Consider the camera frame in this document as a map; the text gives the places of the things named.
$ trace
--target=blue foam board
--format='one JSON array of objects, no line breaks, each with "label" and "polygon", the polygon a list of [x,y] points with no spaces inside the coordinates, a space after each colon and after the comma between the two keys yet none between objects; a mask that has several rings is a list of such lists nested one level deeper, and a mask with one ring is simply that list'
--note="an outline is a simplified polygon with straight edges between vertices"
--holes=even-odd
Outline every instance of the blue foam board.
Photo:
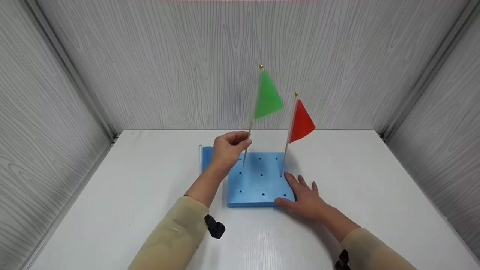
[{"label": "blue foam board", "polygon": [[205,171],[210,160],[212,159],[213,155],[213,147],[212,146],[204,146],[202,147],[202,171]]},{"label": "blue foam board", "polygon": [[[202,147],[202,171],[212,154],[213,147]],[[280,175],[283,152],[249,152],[243,169],[242,158],[243,153],[228,174],[227,207],[273,207],[277,197],[295,201],[283,173]]]}]

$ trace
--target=wall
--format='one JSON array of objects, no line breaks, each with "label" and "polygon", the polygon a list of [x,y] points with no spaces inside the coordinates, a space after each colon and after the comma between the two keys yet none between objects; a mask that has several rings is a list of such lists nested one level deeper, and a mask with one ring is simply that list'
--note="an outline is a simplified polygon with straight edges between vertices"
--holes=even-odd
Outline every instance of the wall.
[{"label": "wall", "polygon": [[15,270],[108,141],[19,1],[2,2],[0,63],[0,270]]},{"label": "wall", "polygon": [[480,17],[465,32],[391,150],[480,258]]},{"label": "wall", "polygon": [[320,129],[381,130],[465,0],[40,0],[123,129],[247,128],[258,64],[286,108],[299,91]]}]

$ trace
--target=green flag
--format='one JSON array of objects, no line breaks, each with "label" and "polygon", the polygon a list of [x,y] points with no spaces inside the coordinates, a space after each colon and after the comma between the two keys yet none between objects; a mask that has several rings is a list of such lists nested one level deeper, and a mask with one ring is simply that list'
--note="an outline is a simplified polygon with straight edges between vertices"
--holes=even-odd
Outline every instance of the green flag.
[{"label": "green flag", "polygon": [[258,99],[255,108],[255,119],[274,113],[283,107],[282,99],[273,85],[267,70],[263,70],[258,78]]}]

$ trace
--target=red flag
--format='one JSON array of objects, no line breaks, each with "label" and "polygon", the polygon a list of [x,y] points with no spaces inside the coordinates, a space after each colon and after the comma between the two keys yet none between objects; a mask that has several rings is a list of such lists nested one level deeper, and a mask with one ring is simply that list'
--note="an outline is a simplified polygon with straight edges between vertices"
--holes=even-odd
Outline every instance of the red flag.
[{"label": "red flag", "polygon": [[300,140],[306,135],[310,134],[315,129],[315,124],[313,123],[310,115],[308,115],[307,110],[305,109],[301,100],[297,100],[297,105],[295,106],[295,113],[293,114],[293,122],[290,130],[290,139],[289,144],[294,141]]}]

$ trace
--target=beige sleeve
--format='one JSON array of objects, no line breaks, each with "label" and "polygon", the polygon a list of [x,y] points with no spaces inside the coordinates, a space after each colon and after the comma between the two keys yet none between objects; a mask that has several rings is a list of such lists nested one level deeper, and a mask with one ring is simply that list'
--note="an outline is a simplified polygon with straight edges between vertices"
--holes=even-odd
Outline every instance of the beige sleeve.
[{"label": "beige sleeve", "polygon": [[341,244],[348,251],[352,270],[416,269],[366,229],[360,228],[352,231]]},{"label": "beige sleeve", "polygon": [[208,208],[181,197],[148,236],[128,270],[184,270],[202,242]]}]

